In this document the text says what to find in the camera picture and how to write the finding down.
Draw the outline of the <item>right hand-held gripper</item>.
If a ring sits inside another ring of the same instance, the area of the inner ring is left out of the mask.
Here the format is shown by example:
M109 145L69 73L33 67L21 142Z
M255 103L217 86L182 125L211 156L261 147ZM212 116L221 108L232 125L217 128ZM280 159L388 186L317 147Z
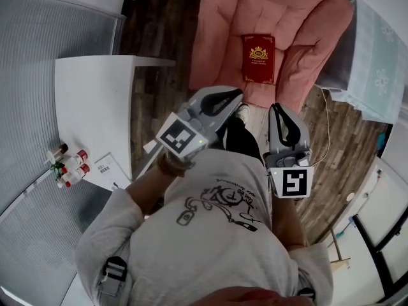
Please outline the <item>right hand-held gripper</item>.
M264 160L274 195L280 199L308 198L314 175L311 151L298 149L309 148L309 130L294 111L279 103L269 110L269 146Z

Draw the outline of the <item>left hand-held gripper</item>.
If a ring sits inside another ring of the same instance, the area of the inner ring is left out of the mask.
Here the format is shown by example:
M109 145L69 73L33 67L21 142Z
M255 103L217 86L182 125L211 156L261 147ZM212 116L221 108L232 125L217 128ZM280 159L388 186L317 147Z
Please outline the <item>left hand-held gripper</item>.
M242 102L241 89L218 85L198 90L177 113L172 112L156 140L177 157L190 157L219 141L216 131Z

